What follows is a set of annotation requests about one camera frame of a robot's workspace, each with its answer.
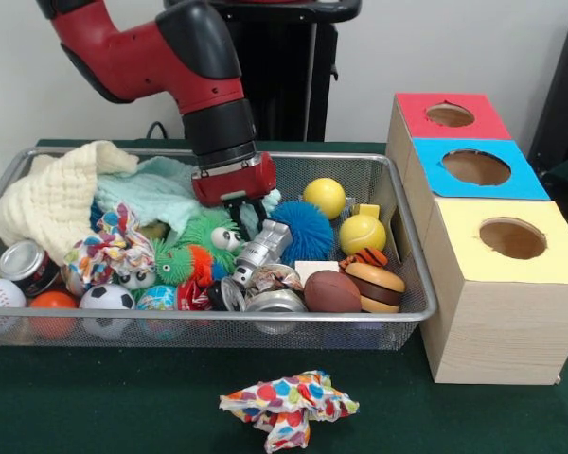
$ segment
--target wooden box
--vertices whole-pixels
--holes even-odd
[[[553,384],[568,357],[568,225],[551,201],[435,199],[421,325],[435,382]]]
[[[398,93],[394,99],[387,156],[404,180],[413,139],[498,139],[511,136],[484,95]]]
[[[511,140],[414,139],[413,145],[403,184],[421,244],[434,195],[549,200]]]

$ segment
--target round hole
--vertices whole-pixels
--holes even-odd
[[[487,220],[480,228],[480,238],[497,253],[521,260],[538,257],[547,248],[539,229],[514,218]]]
[[[450,102],[436,104],[427,109],[427,118],[438,125],[448,126],[449,128],[461,128],[475,121],[473,113]]]
[[[511,176],[511,168],[504,161],[477,149],[452,151],[442,162],[446,170],[465,183],[498,186]]]

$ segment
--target blue spiky ball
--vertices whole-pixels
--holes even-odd
[[[270,218],[288,225],[293,234],[293,244],[282,254],[282,263],[292,266],[297,260],[328,260],[334,233],[317,206],[306,201],[285,201]]]

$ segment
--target tennis ball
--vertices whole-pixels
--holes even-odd
[[[387,235],[378,219],[369,215],[356,215],[346,220],[339,231],[341,249],[346,255],[353,255],[363,248],[382,251]]]
[[[328,219],[335,219],[345,208],[345,190],[331,178],[318,178],[307,185],[303,200],[316,205]]]

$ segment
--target orange ball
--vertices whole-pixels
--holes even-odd
[[[37,296],[29,305],[36,309],[77,309],[74,298],[62,291],[48,291]],[[62,317],[31,317],[31,325],[40,336],[48,339],[64,338],[76,327],[76,319]]]

